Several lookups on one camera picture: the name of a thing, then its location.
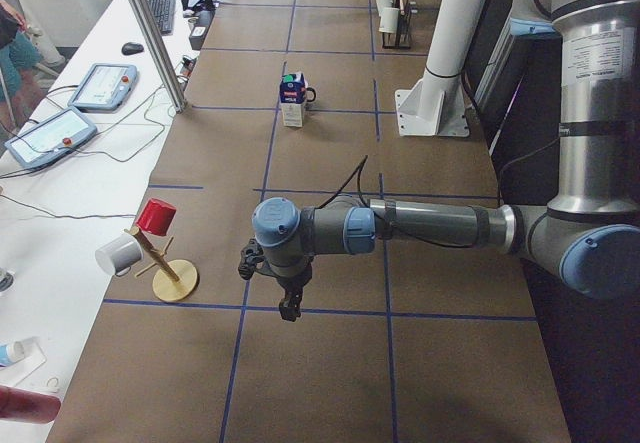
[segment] white pillar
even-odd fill
[[[423,77],[396,91],[401,135],[468,136],[460,73],[485,0],[442,0]]]

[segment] metal pole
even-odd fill
[[[156,64],[158,73],[160,73],[160,79],[169,93],[176,112],[180,113],[184,110],[187,101],[185,100],[184,92],[173,70],[171,59],[160,35],[160,30],[158,30],[151,10],[149,9],[149,4],[147,0],[129,0],[129,4],[133,9],[133,14],[136,15],[136,20],[138,20],[138,25],[140,25],[151,57]]]

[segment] coffee mug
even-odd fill
[[[96,261],[102,270],[115,276],[125,275],[131,265],[142,260],[142,248],[129,233],[123,233],[115,240],[96,250]]]

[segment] white cylinder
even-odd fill
[[[422,80],[420,117],[433,117],[433,105],[443,92],[445,106],[453,99],[460,80],[456,75],[462,71],[484,2],[442,0]]]
[[[442,0],[427,67],[438,75],[462,70],[485,0]]]
[[[380,18],[380,33],[396,33],[398,31],[399,8],[383,8]]]
[[[96,261],[109,275],[122,275],[131,265],[142,260],[143,253],[138,240],[123,233],[115,240],[96,250]]]
[[[0,346],[0,368],[13,365],[24,357],[24,346],[19,341]]]
[[[382,16],[382,10],[393,6],[393,0],[376,0],[376,6],[378,7],[378,16]]]

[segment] computer mouse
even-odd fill
[[[130,41],[122,45],[122,54],[123,55],[135,55],[136,53],[142,53],[144,51],[144,46],[140,43],[134,43]]]

